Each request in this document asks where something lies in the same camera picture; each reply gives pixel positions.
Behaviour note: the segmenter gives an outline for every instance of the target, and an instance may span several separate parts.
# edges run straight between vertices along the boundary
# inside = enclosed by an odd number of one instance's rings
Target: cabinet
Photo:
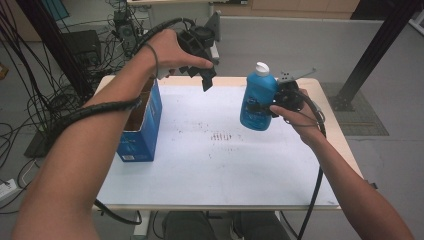
[[[246,5],[215,3],[224,16],[349,19],[360,0],[249,0]]]

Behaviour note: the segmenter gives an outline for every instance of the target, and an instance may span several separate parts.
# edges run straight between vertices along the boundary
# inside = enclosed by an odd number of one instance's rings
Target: plastic bottle
[[[277,81],[269,73],[269,67],[262,62],[256,63],[256,70],[247,76],[246,91],[241,105],[240,122],[243,126],[257,131],[268,129],[271,115],[252,109],[271,104],[277,88]]]

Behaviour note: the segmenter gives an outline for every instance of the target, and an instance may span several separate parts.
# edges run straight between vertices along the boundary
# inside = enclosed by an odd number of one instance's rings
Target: blue cardboard box
[[[150,79],[141,95],[143,102],[131,112],[117,149],[124,162],[151,162],[155,157],[162,114],[157,80]]]

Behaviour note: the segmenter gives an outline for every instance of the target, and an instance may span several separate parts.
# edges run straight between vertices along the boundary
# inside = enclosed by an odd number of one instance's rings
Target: table
[[[110,81],[105,77],[102,82]],[[282,118],[267,131],[239,123],[244,77],[159,81],[162,118],[153,162],[124,163],[115,155],[98,199],[110,208],[141,210],[306,209],[318,162]],[[319,83],[299,79],[326,116],[329,141],[362,176]],[[338,209],[324,178],[315,209]]]

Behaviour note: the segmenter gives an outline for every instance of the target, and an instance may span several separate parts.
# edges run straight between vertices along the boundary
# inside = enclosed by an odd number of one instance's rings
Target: bracelet
[[[144,46],[150,48],[150,50],[152,50],[153,55],[155,56],[155,62],[156,62],[156,75],[155,77],[158,78],[159,76],[159,60],[158,60],[158,55],[156,54],[155,49],[149,44],[149,43],[145,43]]]

